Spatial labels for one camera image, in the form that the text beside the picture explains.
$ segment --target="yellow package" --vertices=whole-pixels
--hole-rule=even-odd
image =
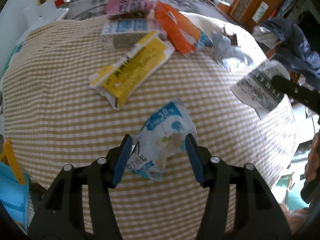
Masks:
[[[158,33],[142,38],[124,57],[101,68],[89,77],[90,85],[119,110],[132,92],[166,62],[175,51],[169,41],[161,41]]]

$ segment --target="pink package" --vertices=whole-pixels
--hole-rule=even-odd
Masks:
[[[114,16],[137,11],[149,12],[152,6],[150,0],[109,0],[106,13]]]

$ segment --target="screw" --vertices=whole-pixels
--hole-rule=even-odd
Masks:
[[[219,163],[220,162],[220,159],[218,157],[211,157],[210,161],[212,163]]]
[[[72,166],[71,166],[70,164],[64,165],[64,167],[63,167],[63,169],[64,169],[65,171],[70,171],[71,168],[72,168]]]
[[[250,170],[250,171],[253,171],[253,170],[254,170],[254,166],[253,166],[253,164],[251,164],[251,163],[247,163],[247,164],[245,165],[245,167],[246,167],[248,170]]]
[[[105,164],[107,162],[106,158],[99,158],[98,163],[99,164]]]

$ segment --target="gingham tablecloth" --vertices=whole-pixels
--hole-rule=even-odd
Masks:
[[[242,28],[187,14],[207,34],[237,33],[239,44],[255,63],[266,59]],[[269,186],[288,165],[297,147],[297,128],[287,97],[260,121],[229,87],[250,69],[227,72],[212,59],[212,49],[188,57],[175,52],[130,97],[121,111],[89,86],[88,77],[112,63],[124,50],[105,51],[100,32],[105,16],[60,21],[35,30],[4,78],[5,137],[32,178],[48,188],[67,163],[89,165],[117,147],[125,133],[134,135],[146,119],[179,97],[197,128],[198,142],[227,163],[254,163]],[[125,172],[110,190],[124,239],[193,239],[208,189],[195,181],[185,152],[170,157],[162,182]],[[86,228],[92,229],[84,190]],[[227,229],[234,216],[230,194]]]

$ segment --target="orange plastic bag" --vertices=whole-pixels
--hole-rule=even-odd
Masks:
[[[169,4],[157,2],[155,18],[167,32],[168,40],[183,55],[196,50],[194,44],[200,40],[201,32],[190,20]]]

